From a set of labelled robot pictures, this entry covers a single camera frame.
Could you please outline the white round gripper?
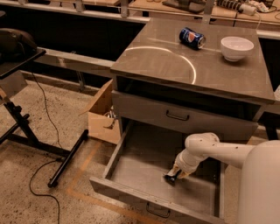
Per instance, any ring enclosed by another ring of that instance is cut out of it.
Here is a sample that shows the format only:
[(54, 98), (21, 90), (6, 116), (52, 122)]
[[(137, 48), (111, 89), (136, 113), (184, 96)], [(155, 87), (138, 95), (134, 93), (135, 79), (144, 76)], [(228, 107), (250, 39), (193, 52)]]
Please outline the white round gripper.
[(193, 155), (189, 150), (182, 150), (175, 158), (175, 164), (172, 167), (172, 176), (176, 176), (179, 170), (182, 172), (178, 179), (183, 179), (194, 173), (199, 164), (204, 161), (203, 156)]

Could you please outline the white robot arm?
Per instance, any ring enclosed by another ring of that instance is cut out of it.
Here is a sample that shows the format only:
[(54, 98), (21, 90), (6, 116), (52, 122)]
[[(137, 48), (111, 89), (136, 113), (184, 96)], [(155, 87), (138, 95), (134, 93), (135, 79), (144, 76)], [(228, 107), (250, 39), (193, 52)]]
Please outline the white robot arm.
[(241, 169), (237, 224), (280, 224), (280, 141), (223, 143), (214, 133), (192, 134), (176, 156), (170, 176), (194, 173), (215, 158)]

